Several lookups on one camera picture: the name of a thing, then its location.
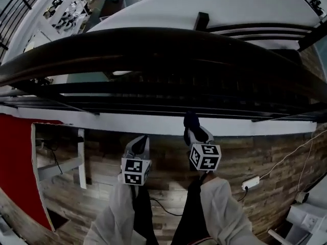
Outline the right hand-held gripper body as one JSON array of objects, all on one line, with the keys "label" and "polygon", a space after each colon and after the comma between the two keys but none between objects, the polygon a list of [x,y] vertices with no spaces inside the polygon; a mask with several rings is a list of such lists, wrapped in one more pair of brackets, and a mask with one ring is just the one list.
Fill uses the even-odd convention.
[{"label": "right hand-held gripper body", "polygon": [[216,171],[221,159],[219,145],[199,144],[192,145],[189,160],[198,171]]}]

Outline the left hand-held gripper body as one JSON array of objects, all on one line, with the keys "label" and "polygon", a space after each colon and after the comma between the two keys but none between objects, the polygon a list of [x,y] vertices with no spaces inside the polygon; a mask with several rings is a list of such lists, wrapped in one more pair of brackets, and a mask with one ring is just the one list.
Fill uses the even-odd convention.
[{"label": "left hand-held gripper body", "polygon": [[126,154],[122,157],[122,181],[126,185],[143,186],[148,178],[151,160]]}]

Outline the dark blue cloth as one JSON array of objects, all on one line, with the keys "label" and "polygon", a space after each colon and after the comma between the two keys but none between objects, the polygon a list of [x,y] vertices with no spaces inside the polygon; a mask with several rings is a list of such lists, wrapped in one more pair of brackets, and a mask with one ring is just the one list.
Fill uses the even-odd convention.
[{"label": "dark blue cloth", "polygon": [[190,128],[193,131],[196,140],[202,142],[203,131],[200,128],[199,118],[196,113],[188,111],[184,116],[183,124],[184,129]]}]

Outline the dark wooden handrail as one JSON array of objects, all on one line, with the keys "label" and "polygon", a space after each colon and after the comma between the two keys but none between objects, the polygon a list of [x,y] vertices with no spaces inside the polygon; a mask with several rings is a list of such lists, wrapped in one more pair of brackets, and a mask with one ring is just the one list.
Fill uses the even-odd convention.
[{"label": "dark wooden handrail", "polygon": [[59,39],[0,66],[0,106],[327,123],[327,83],[275,51],[171,28]]}]

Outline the person's right forearm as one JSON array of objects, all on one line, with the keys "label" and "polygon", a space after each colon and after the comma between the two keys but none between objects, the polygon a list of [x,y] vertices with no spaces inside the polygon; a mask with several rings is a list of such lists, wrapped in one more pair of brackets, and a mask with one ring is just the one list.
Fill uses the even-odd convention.
[{"label": "person's right forearm", "polygon": [[252,232],[252,223],[233,198],[227,180],[204,174],[200,199],[209,236],[218,245],[266,245]]}]

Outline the black metal balcony railing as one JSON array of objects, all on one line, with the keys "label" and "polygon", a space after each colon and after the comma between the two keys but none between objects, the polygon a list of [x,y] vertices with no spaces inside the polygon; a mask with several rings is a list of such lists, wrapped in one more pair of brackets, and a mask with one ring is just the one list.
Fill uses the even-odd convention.
[{"label": "black metal balcony railing", "polygon": [[22,20],[38,0],[9,0],[0,8],[0,64]]}]

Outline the white power strip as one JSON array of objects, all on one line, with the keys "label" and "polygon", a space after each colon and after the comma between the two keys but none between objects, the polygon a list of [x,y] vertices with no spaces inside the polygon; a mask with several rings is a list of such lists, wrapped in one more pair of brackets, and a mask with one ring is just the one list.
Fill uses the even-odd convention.
[{"label": "white power strip", "polygon": [[249,190],[250,188],[253,188],[257,186],[260,183],[260,177],[256,176],[252,179],[246,180],[242,183],[242,189],[243,190]]}]

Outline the person's black trousers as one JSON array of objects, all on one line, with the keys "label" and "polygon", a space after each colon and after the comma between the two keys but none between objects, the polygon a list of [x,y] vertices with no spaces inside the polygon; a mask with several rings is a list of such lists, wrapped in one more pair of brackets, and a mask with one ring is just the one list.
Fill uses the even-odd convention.
[{"label": "person's black trousers", "polygon": [[[205,225],[200,192],[202,180],[194,180],[188,187],[188,195],[182,218],[175,231],[171,245],[193,245],[208,238]],[[146,245],[158,245],[152,222],[152,209],[148,190],[141,186],[136,193],[132,190],[134,209],[134,230],[146,239]]]}]

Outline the small grey adapter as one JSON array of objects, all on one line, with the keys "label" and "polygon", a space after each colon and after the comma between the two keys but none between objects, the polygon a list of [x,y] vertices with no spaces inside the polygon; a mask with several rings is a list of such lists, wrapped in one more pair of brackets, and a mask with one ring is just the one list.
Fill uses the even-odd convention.
[{"label": "small grey adapter", "polygon": [[295,200],[296,200],[297,203],[303,204],[303,203],[305,203],[307,201],[309,195],[310,194],[308,192],[300,191],[300,192],[297,193]]}]

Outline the red top table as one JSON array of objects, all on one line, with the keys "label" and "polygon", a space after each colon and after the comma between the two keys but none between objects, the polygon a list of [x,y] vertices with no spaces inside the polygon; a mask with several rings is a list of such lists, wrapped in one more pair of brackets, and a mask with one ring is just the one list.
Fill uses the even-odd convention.
[{"label": "red top table", "polygon": [[79,170],[80,186],[86,188],[84,130],[76,137],[78,155],[61,164],[37,166],[36,124],[65,127],[58,120],[18,118],[0,114],[0,189],[31,219],[55,231],[46,208],[40,181],[71,169]]}]

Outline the white furniture unit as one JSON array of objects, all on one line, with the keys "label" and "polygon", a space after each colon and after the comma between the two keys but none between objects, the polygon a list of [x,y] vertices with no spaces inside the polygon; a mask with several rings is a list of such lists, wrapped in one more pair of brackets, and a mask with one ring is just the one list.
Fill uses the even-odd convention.
[{"label": "white furniture unit", "polygon": [[291,205],[287,221],[292,226],[285,238],[272,229],[268,230],[268,234],[281,245],[327,245],[327,209],[307,201]]}]

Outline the light wooden table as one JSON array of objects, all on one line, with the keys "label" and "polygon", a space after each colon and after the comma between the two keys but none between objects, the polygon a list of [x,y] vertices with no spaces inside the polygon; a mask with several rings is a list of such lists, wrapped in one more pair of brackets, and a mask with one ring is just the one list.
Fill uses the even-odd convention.
[{"label": "light wooden table", "polygon": [[23,212],[0,188],[0,213],[29,245],[53,245],[50,232]]}]

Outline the dark low table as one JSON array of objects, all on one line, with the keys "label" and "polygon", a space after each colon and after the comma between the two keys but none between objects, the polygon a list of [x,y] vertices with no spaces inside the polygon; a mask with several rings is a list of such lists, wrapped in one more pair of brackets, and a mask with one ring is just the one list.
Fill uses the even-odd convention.
[{"label": "dark low table", "polygon": [[104,21],[105,19],[121,11],[125,7],[125,0],[105,0],[99,14],[99,20]]}]

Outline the white work table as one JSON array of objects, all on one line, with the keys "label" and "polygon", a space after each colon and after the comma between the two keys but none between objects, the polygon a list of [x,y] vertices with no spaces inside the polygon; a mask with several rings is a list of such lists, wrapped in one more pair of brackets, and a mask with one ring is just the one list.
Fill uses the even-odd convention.
[{"label": "white work table", "polygon": [[43,16],[64,37],[81,33],[89,17],[85,0],[54,0]]}]

